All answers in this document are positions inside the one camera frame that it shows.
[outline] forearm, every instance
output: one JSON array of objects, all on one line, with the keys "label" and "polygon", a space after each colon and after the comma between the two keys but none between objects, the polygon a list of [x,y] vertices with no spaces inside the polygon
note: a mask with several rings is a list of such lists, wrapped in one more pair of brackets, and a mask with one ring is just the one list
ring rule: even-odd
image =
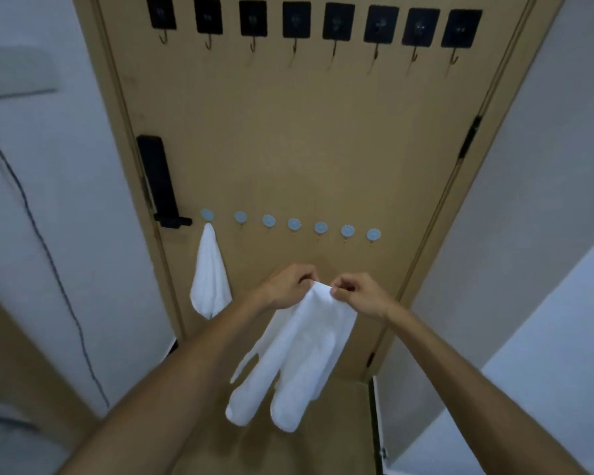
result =
[{"label": "forearm", "polygon": [[258,293],[231,303],[136,385],[61,473],[164,473],[221,381],[227,349],[264,308]]},{"label": "forearm", "polygon": [[416,315],[397,307],[387,318],[486,473],[585,474],[548,432]]}]

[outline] white wall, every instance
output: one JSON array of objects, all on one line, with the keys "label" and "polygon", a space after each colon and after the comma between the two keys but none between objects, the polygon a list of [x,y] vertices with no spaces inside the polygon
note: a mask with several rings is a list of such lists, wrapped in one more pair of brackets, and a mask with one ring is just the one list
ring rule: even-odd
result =
[{"label": "white wall", "polygon": [[[482,371],[594,474],[594,248]],[[393,468],[484,473],[447,411]]]},{"label": "white wall", "polygon": [[[482,367],[593,246],[594,0],[566,0],[412,308]],[[395,460],[444,406],[399,342],[378,386]]]},{"label": "white wall", "polygon": [[[118,401],[173,340],[71,0],[0,0],[0,45],[46,49],[55,94],[0,100],[0,145],[28,192],[95,372]],[[0,302],[96,413],[77,330],[0,165]]]}]

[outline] white cloth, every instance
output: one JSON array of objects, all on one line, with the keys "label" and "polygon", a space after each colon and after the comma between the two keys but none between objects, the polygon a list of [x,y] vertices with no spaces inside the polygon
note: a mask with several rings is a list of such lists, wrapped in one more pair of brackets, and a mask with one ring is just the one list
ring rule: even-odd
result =
[{"label": "white cloth", "polygon": [[231,378],[235,382],[245,365],[260,357],[231,394],[227,418],[239,426],[249,423],[279,371],[270,415],[277,427],[295,431],[339,360],[355,320],[356,311],[332,298],[330,287],[318,282],[300,303],[276,311]]},{"label": "white cloth", "polygon": [[196,273],[189,297],[195,311],[206,319],[214,318],[233,300],[227,271],[211,223],[206,223],[200,239]]}]

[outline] power cord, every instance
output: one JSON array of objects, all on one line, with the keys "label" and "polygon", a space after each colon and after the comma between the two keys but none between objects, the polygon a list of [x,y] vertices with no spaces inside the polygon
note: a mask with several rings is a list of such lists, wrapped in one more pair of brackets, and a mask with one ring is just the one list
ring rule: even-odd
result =
[{"label": "power cord", "polygon": [[50,254],[50,250],[46,244],[46,241],[44,240],[44,237],[40,233],[40,230],[37,227],[37,223],[35,222],[35,218],[33,217],[33,214],[31,213],[31,208],[29,207],[29,204],[28,204],[28,198],[26,197],[26,192],[24,191],[24,188],[22,187],[22,183],[20,183],[19,178],[17,177],[16,173],[13,171],[11,164],[8,162],[7,158],[4,156],[4,153],[2,152],[1,149],[0,149],[0,159],[4,163],[4,166],[7,167],[7,170],[9,171],[9,175],[11,175],[11,178],[13,178],[13,181],[16,182],[17,189],[19,190],[20,196],[22,197],[22,201],[24,202],[24,210],[26,211],[26,215],[28,216],[28,219],[31,222],[31,226],[33,227],[35,236],[37,237],[40,244],[42,245],[42,248],[44,248],[44,253],[46,254],[46,258],[47,258],[50,268],[53,272],[53,276],[55,277],[55,281],[57,282],[57,286],[59,286],[59,291],[61,292],[62,298],[64,299],[64,303],[66,303],[66,306],[68,307],[68,311],[70,312],[70,316],[73,319],[73,321],[75,322],[75,326],[77,327],[77,332],[79,333],[79,341],[82,344],[83,357],[86,360],[86,365],[88,366],[90,378],[92,379],[93,382],[95,382],[95,385],[97,385],[97,389],[99,390],[99,393],[101,394],[101,398],[103,398],[103,400],[106,404],[106,408],[110,408],[110,401],[106,397],[106,394],[103,391],[103,388],[101,387],[101,383],[99,382],[99,379],[97,378],[94,370],[92,369],[92,363],[90,362],[90,356],[88,356],[88,350],[86,349],[86,342],[85,342],[85,339],[83,336],[82,325],[79,322],[79,319],[77,318],[77,316],[75,315],[75,311],[73,310],[73,305],[70,303],[70,299],[68,298],[68,295],[66,294],[66,290],[64,289],[64,284],[62,283],[61,278],[59,277],[59,273],[57,272],[57,267],[55,266],[55,261],[53,260],[53,257]]}]

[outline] door handle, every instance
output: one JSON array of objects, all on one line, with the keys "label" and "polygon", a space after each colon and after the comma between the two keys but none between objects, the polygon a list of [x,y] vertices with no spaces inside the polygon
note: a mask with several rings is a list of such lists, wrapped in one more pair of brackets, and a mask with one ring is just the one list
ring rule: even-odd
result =
[{"label": "door handle", "polygon": [[163,140],[152,135],[139,135],[137,145],[156,208],[154,219],[165,228],[179,229],[181,225],[191,225],[191,218],[178,213]]}]

